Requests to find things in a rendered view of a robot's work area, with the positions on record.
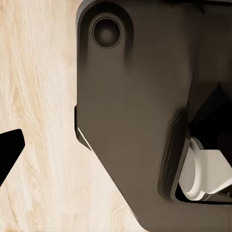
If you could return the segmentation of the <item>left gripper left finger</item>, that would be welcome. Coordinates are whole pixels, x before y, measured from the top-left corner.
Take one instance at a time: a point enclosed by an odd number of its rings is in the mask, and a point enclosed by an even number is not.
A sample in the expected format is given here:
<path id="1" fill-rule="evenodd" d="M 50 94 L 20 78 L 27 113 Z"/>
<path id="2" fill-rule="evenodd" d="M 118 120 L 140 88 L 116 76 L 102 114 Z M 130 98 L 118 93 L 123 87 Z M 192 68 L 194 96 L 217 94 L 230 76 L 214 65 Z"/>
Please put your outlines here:
<path id="1" fill-rule="evenodd" d="M 25 147 L 21 129 L 0 134 L 0 187 Z"/>

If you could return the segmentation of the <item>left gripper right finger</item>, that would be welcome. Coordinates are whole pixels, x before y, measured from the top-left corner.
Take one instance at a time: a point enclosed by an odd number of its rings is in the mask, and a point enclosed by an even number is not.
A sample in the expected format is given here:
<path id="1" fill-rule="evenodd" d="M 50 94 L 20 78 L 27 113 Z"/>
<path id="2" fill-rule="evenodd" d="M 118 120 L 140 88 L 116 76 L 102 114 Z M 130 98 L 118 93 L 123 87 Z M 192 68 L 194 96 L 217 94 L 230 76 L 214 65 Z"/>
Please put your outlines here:
<path id="1" fill-rule="evenodd" d="M 232 130 L 222 128 L 217 138 L 217 146 L 229 165 L 232 166 Z"/>

